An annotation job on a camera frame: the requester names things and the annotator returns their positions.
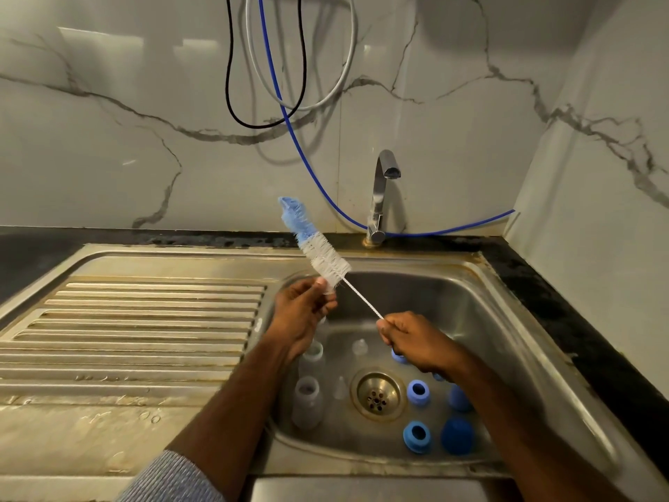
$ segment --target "gray sleeve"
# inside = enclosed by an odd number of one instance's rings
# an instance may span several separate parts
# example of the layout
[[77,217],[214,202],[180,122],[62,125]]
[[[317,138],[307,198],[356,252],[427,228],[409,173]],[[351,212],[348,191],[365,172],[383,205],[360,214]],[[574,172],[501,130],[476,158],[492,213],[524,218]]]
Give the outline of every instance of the gray sleeve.
[[225,502],[195,464],[163,451],[116,499],[116,502]]

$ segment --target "sink drain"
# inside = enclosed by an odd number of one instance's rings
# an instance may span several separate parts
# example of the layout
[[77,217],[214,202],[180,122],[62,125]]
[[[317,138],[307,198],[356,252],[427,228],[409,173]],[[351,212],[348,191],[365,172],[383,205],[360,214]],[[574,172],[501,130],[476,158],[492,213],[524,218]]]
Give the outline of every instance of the sink drain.
[[387,371],[359,371],[351,393],[356,409],[367,418],[393,420],[404,410],[403,387]]

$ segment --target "blue hose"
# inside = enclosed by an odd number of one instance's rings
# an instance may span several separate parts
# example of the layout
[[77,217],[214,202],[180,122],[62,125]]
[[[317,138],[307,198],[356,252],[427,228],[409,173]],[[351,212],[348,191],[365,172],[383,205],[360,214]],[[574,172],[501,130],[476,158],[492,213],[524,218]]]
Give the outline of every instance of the blue hose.
[[[265,41],[265,52],[267,54],[267,62],[270,66],[270,73],[272,74],[272,83],[274,84],[274,91],[276,92],[276,96],[278,96],[281,100],[283,100],[283,97],[281,97],[281,92],[279,90],[279,83],[276,79],[276,72],[274,71],[274,62],[272,60],[272,51],[270,50],[270,40],[267,36],[267,25],[265,24],[265,8],[263,6],[262,0],[257,0],[258,8],[260,9],[260,21],[262,22],[262,36]],[[321,191],[323,194],[323,197],[327,199],[327,201],[330,203],[330,206],[334,208],[336,212],[338,212],[340,215],[342,215],[344,218],[346,218],[349,222],[351,222],[354,226],[360,227],[361,229],[367,230],[367,226],[354,220],[353,218],[349,217],[344,211],[339,209],[339,206],[332,200],[332,198],[328,195],[328,193],[325,191],[323,188],[323,185],[321,185],[321,182],[318,180],[316,177],[316,174],[314,173],[314,170],[311,168],[311,165],[309,164],[309,161],[306,159],[305,152],[302,151],[302,147],[300,146],[300,143],[297,140],[297,137],[295,136],[295,131],[293,130],[292,124],[290,123],[290,119],[288,117],[288,113],[286,112],[286,108],[281,106],[281,114],[284,117],[284,121],[286,122],[286,126],[289,129],[290,133],[290,138],[292,139],[293,143],[295,144],[295,148],[297,149],[297,153],[300,154],[300,158],[305,164],[306,170],[309,172],[309,175],[311,176],[312,180],[314,180],[314,183],[318,187],[318,190]],[[387,232],[386,236],[388,237],[422,237],[422,236],[437,236],[440,234],[448,234],[450,232],[455,232],[455,231],[460,231],[463,229],[469,229],[471,227],[478,227],[482,226],[485,223],[490,223],[492,221],[498,220],[500,218],[504,218],[511,213],[513,213],[514,210],[508,210],[505,211],[504,213],[501,213],[500,215],[496,215],[491,218],[486,218],[485,220],[481,220],[478,222],[473,222],[473,223],[468,223],[464,226],[458,226],[458,227],[451,227],[450,229],[444,229],[441,231],[432,231],[432,232],[421,232],[421,233],[416,233],[416,234],[404,234],[404,233],[399,233],[399,232]]]

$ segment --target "white bristle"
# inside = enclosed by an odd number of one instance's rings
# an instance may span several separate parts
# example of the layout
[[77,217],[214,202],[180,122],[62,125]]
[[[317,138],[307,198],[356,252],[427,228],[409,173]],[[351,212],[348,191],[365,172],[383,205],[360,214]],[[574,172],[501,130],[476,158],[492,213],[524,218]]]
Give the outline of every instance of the white bristle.
[[336,287],[351,270],[351,265],[337,253],[321,232],[300,243],[300,249],[332,288]]

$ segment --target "blue bristle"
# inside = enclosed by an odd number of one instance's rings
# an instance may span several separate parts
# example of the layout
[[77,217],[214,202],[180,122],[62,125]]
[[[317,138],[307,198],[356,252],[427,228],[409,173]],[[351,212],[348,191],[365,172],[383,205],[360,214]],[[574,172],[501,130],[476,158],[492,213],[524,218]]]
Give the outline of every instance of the blue bristle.
[[303,243],[318,233],[318,229],[306,217],[305,205],[292,197],[279,197],[279,204],[283,209],[281,220],[284,221],[290,232],[297,237],[297,243]]

